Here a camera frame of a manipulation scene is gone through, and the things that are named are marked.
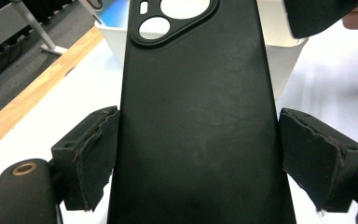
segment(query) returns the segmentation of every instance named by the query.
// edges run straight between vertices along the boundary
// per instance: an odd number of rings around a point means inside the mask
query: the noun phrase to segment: black phone case
[[[132,0],[109,223],[296,223],[254,0]],[[166,18],[156,40],[143,21]]]

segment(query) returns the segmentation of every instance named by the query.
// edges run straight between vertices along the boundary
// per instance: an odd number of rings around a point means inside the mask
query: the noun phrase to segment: white container
[[[208,0],[163,1],[172,2],[172,8],[174,8],[176,12],[181,9],[178,5],[186,6],[187,9],[184,10],[184,13],[188,10],[188,4],[197,2],[197,8],[202,8],[200,7],[201,4],[204,2],[209,3]],[[295,39],[292,37],[282,0],[257,0],[257,4],[266,44],[272,89],[274,91],[274,97],[277,99],[282,94],[296,65],[298,56],[308,39]],[[95,26],[101,30],[109,48],[123,65],[127,38],[126,25],[121,27],[107,27],[95,22]],[[156,21],[151,26],[143,29],[141,35],[150,38],[153,38],[153,36],[161,36],[161,33],[163,33],[166,28],[164,23]]]

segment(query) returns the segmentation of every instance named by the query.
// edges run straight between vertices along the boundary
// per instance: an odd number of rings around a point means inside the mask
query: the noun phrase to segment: dark floor
[[[57,12],[48,25],[43,25],[57,46],[70,48],[94,24],[94,19],[77,1]],[[0,110],[22,92],[59,56],[42,51],[37,33],[22,37],[14,46],[6,46],[0,54]],[[18,59],[7,66],[8,58]]]

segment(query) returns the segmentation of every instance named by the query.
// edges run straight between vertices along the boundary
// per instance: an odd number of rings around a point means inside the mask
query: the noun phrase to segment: wooden strip
[[[92,49],[103,36],[91,28],[45,72],[0,111],[0,140],[34,108]]]

